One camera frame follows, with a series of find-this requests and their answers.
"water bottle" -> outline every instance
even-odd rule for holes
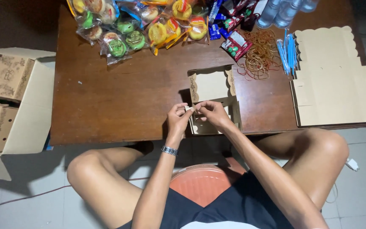
[[[293,18],[302,7],[303,0],[293,0],[291,2],[283,2],[276,15],[273,23],[276,27],[284,29],[290,26]]]
[[[301,11],[305,13],[313,12],[317,7],[318,0],[303,0]]]
[[[257,26],[262,29],[268,28],[279,11],[282,0],[268,0],[261,13],[261,17],[257,20]]]

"leg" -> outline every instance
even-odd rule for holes
[[[70,184],[108,228],[120,227],[132,219],[142,193],[118,173],[152,149],[151,142],[141,142],[131,147],[89,150],[69,164]]]
[[[289,159],[283,166],[321,209],[348,155],[348,144],[337,133],[310,128],[282,133],[255,143],[270,156]]]

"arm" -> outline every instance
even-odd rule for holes
[[[231,122],[221,103],[205,101],[196,105],[208,120],[224,133],[244,158],[269,197],[295,228],[328,228],[310,197],[292,177],[270,157],[258,149]]]
[[[184,111],[187,103],[176,104],[168,112],[168,137],[165,145],[178,149],[193,110]],[[132,217],[133,229],[159,229],[165,210],[176,156],[162,152],[158,164],[143,190]]]

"metal watch strap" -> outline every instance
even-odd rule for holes
[[[170,147],[164,145],[162,147],[162,152],[177,156],[177,153],[179,153],[179,150],[173,149],[173,148],[170,148]]]

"orange plastic chair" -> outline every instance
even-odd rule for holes
[[[226,160],[229,167],[202,164],[180,169],[172,174],[170,188],[205,207],[246,172],[234,158]]]

